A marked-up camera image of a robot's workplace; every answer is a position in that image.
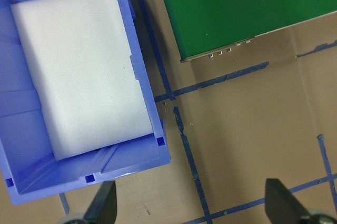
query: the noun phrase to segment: blue painter's tape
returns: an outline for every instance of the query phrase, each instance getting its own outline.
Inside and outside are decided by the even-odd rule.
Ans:
[[[157,43],[154,31],[153,31],[153,27],[152,27],[152,24],[151,24],[150,16],[149,16],[148,10],[146,8],[145,0],[138,0],[138,1],[139,1],[139,4],[140,4],[140,7],[141,7],[141,11],[142,11],[142,14],[143,14],[145,26],[146,26],[146,29],[147,29],[147,32],[148,32],[148,36],[150,38],[153,53],[154,53],[154,56],[155,56],[155,59],[156,59],[156,62],[157,62],[157,66],[158,66],[159,73],[160,73],[160,76],[162,78],[165,90],[166,90],[167,93],[172,93],[171,85],[170,85],[169,79],[167,77],[165,66],[164,66],[164,63],[163,63],[163,60],[162,60],[162,57],[161,57],[161,54],[160,54],[158,43]],[[168,94],[168,98],[171,99],[171,100],[174,100],[174,96],[171,95],[171,94]]]
[[[317,186],[318,184],[323,184],[323,183],[326,183],[326,182],[333,181],[334,179],[337,179],[337,174],[327,176],[327,177],[324,177],[324,178],[315,179],[315,180],[312,180],[310,182],[307,182],[307,183],[301,184],[299,186],[293,187],[289,190],[290,190],[291,193],[295,193],[295,192],[302,191],[304,189],[307,189],[307,188],[310,188],[310,187],[313,187],[313,186]],[[232,213],[243,211],[243,210],[246,210],[246,209],[249,209],[249,208],[252,208],[252,207],[256,207],[256,206],[261,205],[261,204],[264,204],[264,198],[254,200],[252,202],[242,204],[242,205],[237,206],[237,207],[232,207],[232,208],[225,209],[225,210],[222,210],[222,211],[219,211],[219,212],[215,212],[215,213],[211,214],[211,217],[212,217],[212,219],[219,218],[219,217],[230,215]],[[185,222],[184,224],[186,224],[186,223],[188,223],[188,224],[198,224],[198,223],[202,223],[203,221],[205,221],[205,220],[203,220],[202,218],[198,218],[198,219],[195,219],[195,220]]]
[[[191,169],[191,172],[192,172],[192,176],[193,176],[193,179],[194,179],[196,190],[197,190],[198,195],[199,195],[200,203],[201,203],[202,209],[204,211],[204,215],[205,215],[204,221],[206,221],[207,224],[212,224],[213,222],[212,222],[212,218],[211,218],[211,215],[210,215],[210,210],[209,210],[209,207],[207,205],[205,193],[204,193],[204,190],[203,190],[202,185],[201,185],[201,181],[200,181],[200,178],[199,178],[198,171],[196,169],[196,165],[194,163],[194,158],[193,158],[193,155],[192,155],[192,150],[191,150],[191,147],[190,147],[190,144],[189,144],[189,140],[187,139],[187,136],[184,134],[184,124],[183,124],[183,121],[181,119],[178,107],[176,107],[176,106],[173,107],[173,113],[175,115],[175,120],[176,120],[178,129],[179,129],[179,132],[180,132],[180,137],[183,141],[186,156],[187,156],[187,159],[188,159],[189,164],[190,164],[190,169]]]
[[[182,94],[185,94],[185,93],[189,93],[189,92],[192,92],[192,91],[196,91],[198,89],[202,89],[202,88],[211,86],[211,85],[216,84],[216,83],[222,83],[222,82],[237,78],[239,76],[247,75],[249,73],[252,73],[252,72],[255,72],[255,71],[258,71],[258,70],[262,70],[262,69],[266,68],[268,65],[269,65],[269,62],[264,62],[264,63],[258,64],[258,65],[255,65],[255,66],[247,67],[243,70],[239,70],[239,71],[236,71],[236,72],[233,72],[233,73],[230,73],[230,74],[222,75],[222,76],[219,76],[219,77],[216,77],[216,78],[213,78],[213,79],[201,82],[201,83],[193,84],[193,85],[190,85],[188,87],[184,87],[182,89],[173,91],[172,95],[174,97],[176,97],[176,96],[179,96],[179,95],[182,95]],[[160,96],[155,96],[154,100],[155,100],[155,102],[163,101],[165,99],[170,98],[170,94],[171,93],[163,94],[163,95],[160,95]]]
[[[337,46],[337,40],[334,41],[333,43],[331,44],[328,44],[328,43],[324,43],[322,45],[318,45],[317,47],[315,47],[314,50],[310,51],[310,52],[307,52],[305,54],[300,54],[300,55],[297,55],[296,58],[300,58],[300,57],[303,57],[303,56],[306,56],[306,55],[309,55],[309,54],[313,54],[313,53],[317,53],[319,51],[322,51],[322,50],[326,50],[326,49],[329,49],[329,48],[332,48],[334,46]]]
[[[62,203],[64,212],[65,212],[66,215],[68,215],[70,208],[69,208],[69,204],[68,204],[67,198],[65,197],[64,193],[60,193],[59,197],[61,199],[61,203]]]
[[[242,204],[242,205],[237,206],[237,207],[232,207],[232,208],[229,208],[229,209],[226,209],[226,210],[215,212],[215,213],[211,214],[211,216],[212,216],[212,219],[215,219],[215,218],[219,218],[219,217],[222,217],[222,216],[230,215],[230,214],[235,213],[235,212],[246,210],[246,209],[249,209],[249,208],[252,208],[252,207],[256,207],[260,204],[264,204],[264,198],[254,200],[252,202]]]
[[[324,135],[322,135],[322,134],[318,135],[317,139],[318,139],[318,143],[320,145],[320,150],[321,150],[326,174],[328,175],[328,177],[332,177],[330,162],[328,160],[328,156],[326,155],[326,149],[325,149],[325,144],[324,144],[324,140],[325,140]],[[335,211],[337,213],[337,192],[336,192],[336,189],[335,189],[335,183],[334,183],[333,179],[329,180],[329,184],[330,184],[330,190],[331,190],[333,203],[334,203],[334,206],[335,206]]]

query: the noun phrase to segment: green board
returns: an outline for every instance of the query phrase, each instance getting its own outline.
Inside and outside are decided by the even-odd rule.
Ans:
[[[337,0],[165,0],[182,61],[337,10]]]

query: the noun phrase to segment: white foam block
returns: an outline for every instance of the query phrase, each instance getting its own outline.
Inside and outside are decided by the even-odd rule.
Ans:
[[[117,0],[12,5],[57,160],[152,133]]]

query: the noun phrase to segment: brown floor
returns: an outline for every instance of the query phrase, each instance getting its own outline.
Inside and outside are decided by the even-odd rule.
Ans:
[[[164,94],[136,0],[136,23],[154,95]],[[214,213],[264,197],[265,179],[295,187],[325,177],[316,136],[323,133],[337,172],[337,47],[295,56],[337,40],[337,14],[255,38],[231,53],[180,63],[163,0],[146,0],[172,89],[176,90],[269,61],[270,65],[175,101],[159,102],[172,163],[117,179],[116,223],[183,223],[203,216],[173,106],[185,125],[205,196]],[[98,185],[66,193],[71,212],[84,212]],[[295,196],[308,208],[334,213],[329,184]],[[56,223],[63,215],[58,196],[12,206],[0,183],[0,223]],[[217,218],[220,223],[269,223],[263,205]]]

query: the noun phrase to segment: blue plastic bin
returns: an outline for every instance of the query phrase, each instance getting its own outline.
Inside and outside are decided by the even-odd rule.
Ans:
[[[0,0],[0,166],[12,203],[25,203],[169,163],[128,0],[118,3],[153,133],[55,161],[11,13],[10,4],[22,1],[26,0]]]

